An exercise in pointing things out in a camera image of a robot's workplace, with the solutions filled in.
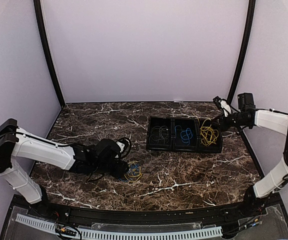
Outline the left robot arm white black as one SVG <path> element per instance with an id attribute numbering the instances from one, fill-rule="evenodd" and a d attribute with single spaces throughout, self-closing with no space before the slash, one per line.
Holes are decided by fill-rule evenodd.
<path id="1" fill-rule="evenodd" d="M 43 218 L 54 214 L 47 193 L 23 170 L 16 158 L 26 158 L 56 166 L 62 170 L 91 177 L 94 173 L 109 174 L 120 179 L 129 170 L 123 160 L 131 150 L 127 137 L 117 141 L 104 138 L 96 145 L 86 146 L 50 141 L 20 128 L 10 118 L 0 125 L 0 176 Z"/>

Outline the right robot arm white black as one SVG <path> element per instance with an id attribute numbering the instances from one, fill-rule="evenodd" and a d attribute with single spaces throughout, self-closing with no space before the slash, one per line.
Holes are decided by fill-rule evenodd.
<path id="1" fill-rule="evenodd" d="M 212 119 L 221 131 L 237 128 L 263 131 L 259 139 L 252 133 L 248 138 L 255 146 L 256 157 L 265 168 L 264 177 L 245 191 L 239 213 L 249 217 L 264 208 L 268 199 L 288 184 L 288 113 L 273 108 L 255 106 L 253 95 L 248 92 L 237 96 L 238 108 L 233 108 L 228 100 L 216 96 L 213 99 L 221 114 Z"/>

